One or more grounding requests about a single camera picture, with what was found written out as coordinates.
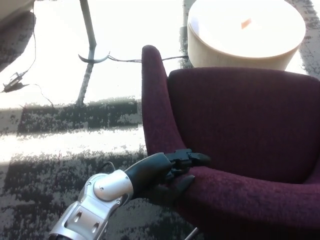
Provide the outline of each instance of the round side table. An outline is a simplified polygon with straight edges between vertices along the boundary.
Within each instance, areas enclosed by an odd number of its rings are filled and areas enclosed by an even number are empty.
[[[284,0],[197,0],[187,23],[194,67],[285,70],[306,34]]]

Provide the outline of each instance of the chair backrest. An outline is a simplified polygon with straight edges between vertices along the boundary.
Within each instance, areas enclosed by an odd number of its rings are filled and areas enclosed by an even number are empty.
[[[284,71],[179,69],[168,77],[174,118],[188,148],[212,168],[301,183],[320,150],[320,82]]]

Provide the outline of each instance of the gray patterned carpet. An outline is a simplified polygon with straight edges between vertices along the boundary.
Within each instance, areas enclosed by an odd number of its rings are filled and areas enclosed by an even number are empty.
[[[193,2],[95,0],[90,7],[97,39],[111,47],[113,57],[139,59],[141,48],[152,44],[165,58],[186,53],[185,26]],[[320,4],[289,2],[303,15],[307,34],[287,70],[320,79]],[[77,0],[37,1],[34,13],[35,64],[23,79],[25,87],[0,94],[4,240],[44,239],[105,161],[125,169],[146,156],[141,65],[107,60],[92,66],[79,60],[79,43],[86,38]],[[1,32],[1,81],[33,62],[32,33],[32,14]],[[165,63],[168,72],[189,66],[184,60]],[[106,237],[180,240],[191,230],[168,209],[134,200],[112,216]]]

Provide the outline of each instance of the maroon armchair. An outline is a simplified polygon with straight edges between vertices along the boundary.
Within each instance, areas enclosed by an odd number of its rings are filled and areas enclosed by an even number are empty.
[[[213,239],[320,239],[320,82],[284,71],[189,68],[142,49],[149,155],[211,157],[176,211]]]

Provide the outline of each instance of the lamp base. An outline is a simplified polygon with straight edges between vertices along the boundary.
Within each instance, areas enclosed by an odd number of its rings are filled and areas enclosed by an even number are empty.
[[[101,45],[96,45],[95,47],[81,50],[78,56],[85,63],[98,64],[105,61],[109,57],[109,54],[109,49]]]

